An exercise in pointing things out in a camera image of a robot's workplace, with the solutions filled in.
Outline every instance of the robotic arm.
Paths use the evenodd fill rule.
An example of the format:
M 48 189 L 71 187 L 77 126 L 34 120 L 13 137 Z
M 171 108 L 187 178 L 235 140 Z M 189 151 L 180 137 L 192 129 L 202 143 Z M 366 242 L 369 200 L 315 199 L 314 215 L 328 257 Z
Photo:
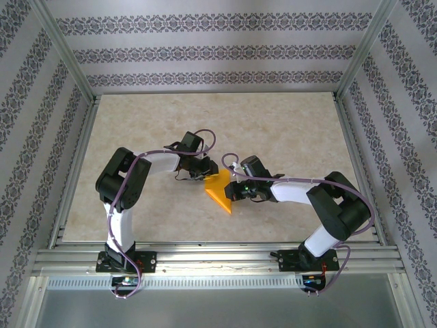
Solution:
M 287 177 L 283 174 L 271 176 L 256 156 L 248 157 L 239 165 L 234 163 L 233 169 L 237 172 L 240 167 L 248 178 L 260 177 L 265 180 L 249 178 L 231 182 L 225 187 L 225 195 L 231 201 L 236 202 L 244 198 L 253 200 L 259 197 L 261 200 L 255 202 L 310 204 L 320 218 L 321 226 L 299 246 L 296 258 L 290 260 L 294 263 L 292 265 L 294 271 L 308 271 L 313 264 L 320 262 L 325 256 L 329 257 L 330 255 L 327 255 L 329 249 L 346 241 L 371 216 L 369 208 L 361 198 L 340 187 L 324 183 L 274 181 L 277 178 L 284 180 Z M 325 177 L 325 180 L 356 191 L 349 180 L 339 172 L 332 172 Z
M 144 187 L 146 178 L 158 172 L 175 172 L 186 170 L 190 174 L 190 180 L 203 180 L 206 176 L 217 174 L 217 164 L 206 156 L 205 153 L 198 156 L 195 154 L 204 141 L 198 135 L 187 132 L 181 142 L 175 142 L 165 147 L 168 152 L 150 152 L 139 159 L 128 179 L 124 192 L 115 204 L 115 211 L 111 218 L 111 231 L 121 250 L 131 259 L 135 258 L 135 240 L 132 233 L 132 207 L 137 203 Z M 96 190 L 100 200 L 109 216 L 111 203 L 117 195 L 126 173 L 138 154 L 126 148 L 118 148 L 96 182 Z M 120 249 L 108 233 L 105 244 L 108 266 L 118 267 L 129 271 L 129 261 L 122 255 Z

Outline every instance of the cable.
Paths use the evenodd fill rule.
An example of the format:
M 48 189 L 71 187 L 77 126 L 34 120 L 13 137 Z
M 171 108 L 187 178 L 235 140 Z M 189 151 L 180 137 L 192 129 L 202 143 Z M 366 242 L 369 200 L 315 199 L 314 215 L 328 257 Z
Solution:
M 337 279 L 339 279 L 341 272 L 343 271 L 346 264 L 348 263 L 348 260 L 350 257 L 350 252 L 351 252 L 350 247 L 347 245 L 340 245 L 337 248 L 347 248 L 348 249 L 348 253 L 346 254 L 346 258 L 344 259 L 343 264 L 341 265 L 341 267 L 337 271 L 337 273 L 334 275 L 334 277 L 329 281 L 329 283 L 325 286 L 325 288 L 323 288 L 321 291 L 319 291 L 318 294 L 323 294 L 324 292 L 326 292 L 337 281 Z
M 266 200 L 254 200 L 253 198 L 250 198 L 251 202 L 254 203 L 264 203 Z
M 126 188 L 126 184 L 128 183 L 128 180 L 130 178 L 130 175 L 132 174 L 132 170 L 133 170 L 135 164 L 137 164 L 137 162 L 141 158 L 146 157 L 147 155 L 151 155 L 151 154 L 169 153 L 169 154 L 180 154 L 180 155 L 189 155 L 189 156 L 197 156 L 200 154 L 207 154 L 216 144 L 216 134 L 214 133 L 214 131 L 212 131 L 208 128 L 203 128 L 201 130 L 196 131 L 195 135 L 197 133 L 200 133 L 200 132 L 209 132 L 209 133 L 211 133 L 212 138 L 213 138 L 211 146 L 207 147 L 205 150 L 201 150 L 200 152 L 179 152 L 176 150 L 162 149 L 162 150 L 152 150 L 150 152 L 143 152 L 134 159 L 134 161 L 132 162 L 132 164 L 129 167 L 129 170 L 126 172 L 126 176 L 123 179 L 123 183 L 120 186 L 120 189 L 118 190 L 117 195 L 115 196 L 113 202 L 111 203 L 111 207 L 109 208 L 109 214 L 107 217 L 107 225 L 108 225 L 109 237 L 114 242 L 114 245 L 117 247 L 118 252 L 135 268 L 135 271 L 137 272 L 137 275 L 138 275 L 138 284 L 131 292 L 129 292 L 127 295 L 123 295 L 123 296 L 118 294 L 119 285 L 117 285 L 115 287 L 115 290 L 111 291 L 115 295 L 115 297 L 120 298 L 120 299 L 127 299 L 127 298 L 131 297 L 132 295 L 134 295 L 141 286 L 141 270 L 140 270 L 139 266 L 131 258 L 129 258 L 129 256 L 126 255 L 126 253 L 123 252 L 122 246 L 117 242 L 117 239 L 115 238 L 114 233 L 112 231 L 112 227 L 111 227 L 111 219 L 112 219 L 112 216 L 114 213 L 115 205 L 117 204 L 118 200 L 122 196 L 122 193 L 124 192 L 124 189 Z
M 355 196 L 359 197 L 364 204 L 366 204 L 367 208 L 369 209 L 370 212 L 370 219 L 369 222 L 367 223 L 367 225 L 360 229 L 357 230 L 356 232 L 352 233 L 352 236 L 356 236 L 357 234 L 362 234 L 364 231 L 370 229 L 370 227 L 373 225 L 374 221 L 375 221 L 375 210 L 373 209 L 373 206 L 370 204 L 369 200 L 364 197 L 364 195 L 362 195 L 360 192 L 358 192 L 357 190 L 350 188 L 348 186 L 345 186 L 344 184 L 338 183 L 338 182 L 333 182 L 333 181 L 328 181 L 328 180 L 323 180 L 323 179 L 308 179 L 308 178 L 260 178 L 257 176 L 246 176 L 244 174 L 235 172 L 230 166 L 226 165 L 225 163 L 225 158 L 228 156 L 234 156 L 236 158 L 235 163 L 238 163 L 239 158 L 237 154 L 234 154 L 233 152 L 228 152 L 227 154 L 224 154 L 221 158 L 221 163 L 223 165 L 223 167 L 227 170 L 229 170 L 231 172 L 231 174 L 235 175 L 235 176 L 242 176 L 243 178 L 246 178 L 248 180 L 258 180 L 258 181 L 278 181 L 278 182 L 301 182 L 301 183 L 324 183 L 327 185 L 332 185 L 334 187 L 339 187 L 342 188 L 343 190 L 346 190 L 350 193 L 353 193 Z M 325 286 L 325 288 L 323 288 L 321 291 L 317 292 L 316 295 L 318 296 L 319 294 L 322 294 L 323 292 L 325 292 L 326 290 L 328 290 L 338 279 L 338 277 L 340 276 L 341 272 L 343 271 L 344 267 L 346 266 L 346 263 L 348 263 L 349 257 L 350 257 L 350 252 L 351 249 L 349 246 L 347 245 L 343 245 L 342 241 L 339 241 L 336 245 L 334 245 L 333 248 L 347 248 L 348 249 L 348 254 L 346 255 L 345 260 L 343 261 L 343 264 L 341 265 L 340 269 L 337 271 L 337 273 L 335 274 L 335 276 L 329 281 L 329 283 Z
M 224 154 L 221 157 L 221 163 L 223 165 L 223 167 L 227 170 L 229 170 L 231 172 L 231 174 L 235 175 L 235 176 L 242 176 L 243 178 L 246 178 L 247 180 L 258 180 L 258 181 L 277 181 L 277 182 L 300 182 L 300 183 L 324 183 L 326 185 L 332 185 L 334 187 L 339 187 L 342 188 L 343 190 L 346 190 L 350 193 L 353 193 L 355 196 L 359 197 L 364 204 L 366 204 L 367 208 L 369 209 L 370 212 L 370 219 L 369 219 L 369 223 L 362 229 L 357 230 L 356 232 L 354 232 L 352 234 L 352 236 L 356 236 L 357 234 L 361 234 L 364 231 L 370 229 L 370 227 L 373 225 L 374 221 L 375 221 L 375 210 L 373 209 L 373 206 L 370 204 L 369 200 L 367 200 L 366 197 L 364 197 L 360 192 L 358 192 L 357 190 L 350 188 L 348 186 L 345 186 L 344 184 L 338 183 L 338 182 L 333 182 L 333 181 L 328 181 L 328 180 L 323 180 L 323 179 L 308 179 L 308 178 L 260 178 L 258 176 L 246 176 L 244 174 L 235 172 L 230 166 L 226 165 L 225 163 L 225 158 L 228 156 L 234 156 L 236 158 L 236 163 L 238 163 L 238 155 L 234 154 L 233 152 L 228 152 L 227 154 Z
M 175 175 L 175 180 L 176 181 L 189 181 L 189 180 L 191 180 L 191 179 L 188 179 L 188 178 L 178 179 L 179 173 L 180 173 L 180 171 L 178 171 L 178 174 Z

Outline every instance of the enclosure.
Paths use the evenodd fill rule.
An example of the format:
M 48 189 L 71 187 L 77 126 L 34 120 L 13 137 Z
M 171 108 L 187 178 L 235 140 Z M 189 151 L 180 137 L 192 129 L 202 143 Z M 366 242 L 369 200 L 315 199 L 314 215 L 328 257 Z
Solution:
M 435 0 L 0 8 L 2 327 L 437 326 Z M 113 299 L 96 272 L 99 172 L 120 146 L 200 128 L 217 134 L 217 163 L 237 152 L 272 174 L 339 170 L 369 199 L 374 225 L 348 239 L 332 290 L 307 297 L 269 255 L 317 228 L 310 207 L 235 203 L 229 216 L 202 184 L 163 174 L 133 222 L 156 271 Z

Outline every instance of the black joint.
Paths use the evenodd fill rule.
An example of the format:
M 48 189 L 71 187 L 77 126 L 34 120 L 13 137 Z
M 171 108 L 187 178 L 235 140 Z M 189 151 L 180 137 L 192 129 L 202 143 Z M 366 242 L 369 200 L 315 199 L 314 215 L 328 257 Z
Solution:
M 272 178 L 270 172 L 264 167 L 261 160 L 252 155 L 241 161 L 241 167 L 247 176 L 257 176 L 259 178 Z
M 325 179 L 356 190 L 339 172 L 332 172 Z M 311 188 L 307 196 L 326 231 L 339 241 L 348 239 L 370 218 L 370 211 L 361 198 L 340 187 L 321 183 Z M 334 199 L 340 197 L 343 201 L 337 204 Z
M 176 150 L 178 152 L 196 152 L 202 141 L 201 137 L 187 131 L 182 141 L 176 146 Z
M 99 192 L 100 200 L 104 203 L 112 203 L 122 186 L 124 177 L 120 172 L 127 172 L 136 156 L 128 149 L 118 148 L 109 160 L 101 175 L 96 181 L 96 190 Z M 145 179 L 152 164 L 145 159 L 139 159 L 132 170 L 126 187 L 118 199 L 115 209 L 121 213 L 124 209 L 134 206 L 143 190 Z

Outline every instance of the metal ventilation grille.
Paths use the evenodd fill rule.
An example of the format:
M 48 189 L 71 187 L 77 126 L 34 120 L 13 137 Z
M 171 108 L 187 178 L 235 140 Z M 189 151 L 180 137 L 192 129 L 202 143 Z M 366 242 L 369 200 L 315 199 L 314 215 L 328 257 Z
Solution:
M 111 277 L 51 277 L 47 289 L 104 290 L 111 286 L 111 279 Z M 141 286 L 149 290 L 299 288 L 302 285 L 300 275 L 147 277 L 141 282 Z

